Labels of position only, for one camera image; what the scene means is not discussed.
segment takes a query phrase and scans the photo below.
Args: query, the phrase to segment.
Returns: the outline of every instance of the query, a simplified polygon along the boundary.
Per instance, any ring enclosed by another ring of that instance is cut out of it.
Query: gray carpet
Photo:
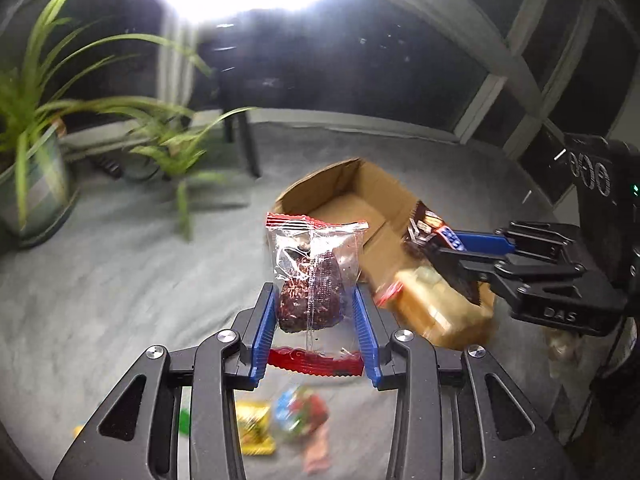
[[[81,199],[49,242],[0,258],[0,419],[44,479],[83,424],[151,344],[197,345],[252,306],[270,278],[264,215],[289,184],[352,156],[379,164],[451,226],[492,230],[549,208],[500,152],[419,139],[255,128],[263,177],[210,193],[194,241],[175,233],[170,184],[80,175]],[[303,376],[268,370],[269,398]],[[313,379],[332,414],[334,466],[320,478],[384,478],[395,395],[364,379]],[[248,477],[304,478],[295,449],[246,460]],[[180,475],[187,478],[186,458]]]

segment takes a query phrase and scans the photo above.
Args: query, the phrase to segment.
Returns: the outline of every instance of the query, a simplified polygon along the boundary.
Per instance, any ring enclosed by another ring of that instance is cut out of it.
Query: baseboard
[[[249,122],[253,124],[280,123],[300,128],[320,126],[340,132],[357,132],[391,137],[417,137],[439,142],[458,142],[458,138],[450,132],[420,126],[419,124],[403,123],[377,117],[282,108],[256,108],[248,114]],[[207,124],[215,120],[219,115],[219,109],[196,112],[193,124]],[[70,158],[81,158],[87,154],[104,152],[117,146],[127,146],[139,142],[128,136],[128,133],[135,126],[135,121],[121,121],[95,126],[63,137],[61,144],[70,152]]]

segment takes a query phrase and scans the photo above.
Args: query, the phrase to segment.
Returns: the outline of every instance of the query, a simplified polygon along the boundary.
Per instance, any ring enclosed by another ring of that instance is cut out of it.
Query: transparent plastic wrapper
[[[279,327],[269,364],[313,375],[360,375],[353,291],[368,224],[270,213],[266,227]]]

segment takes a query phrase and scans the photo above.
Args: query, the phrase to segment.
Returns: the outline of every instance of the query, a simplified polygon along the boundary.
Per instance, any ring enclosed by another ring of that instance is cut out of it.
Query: candy wrapper
[[[438,248],[466,251],[464,244],[445,221],[423,202],[415,205],[402,239],[406,250],[417,258],[426,258],[450,286],[473,304],[480,304],[478,282],[460,276],[457,264],[440,259]]]
[[[273,411],[278,428],[290,438],[311,435],[329,418],[324,400],[303,386],[284,392]]]
[[[280,329],[269,364],[313,375],[360,375],[352,302],[367,223],[269,214],[266,227]]]
[[[243,455],[270,455],[276,451],[276,443],[269,434],[270,409],[268,402],[236,402],[236,421]]]

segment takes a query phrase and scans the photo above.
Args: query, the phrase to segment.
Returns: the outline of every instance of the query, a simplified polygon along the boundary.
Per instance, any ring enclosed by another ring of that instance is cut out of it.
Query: cardboard box
[[[360,268],[375,294],[393,283],[399,270],[424,264],[402,248],[402,237],[417,201],[418,197],[375,164],[352,158],[316,171],[290,186],[277,199],[273,211],[308,215],[336,224],[366,220],[369,229]],[[396,315],[433,344],[455,349],[471,343],[484,344],[492,331],[493,293],[488,286],[481,288],[480,306],[469,303],[463,296],[457,300],[462,302],[447,301],[428,307],[417,302],[404,309],[393,301],[390,303]],[[430,311],[450,311],[452,303],[466,304],[459,307],[463,312],[458,315],[464,322],[454,322],[444,330]]]
[[[306,176],[283,192],[273,212],[347,224],[366,220],[360,268],[372,292],[398,270],[418,266],[401,245],[418,198],[375,164],[352,158]]]

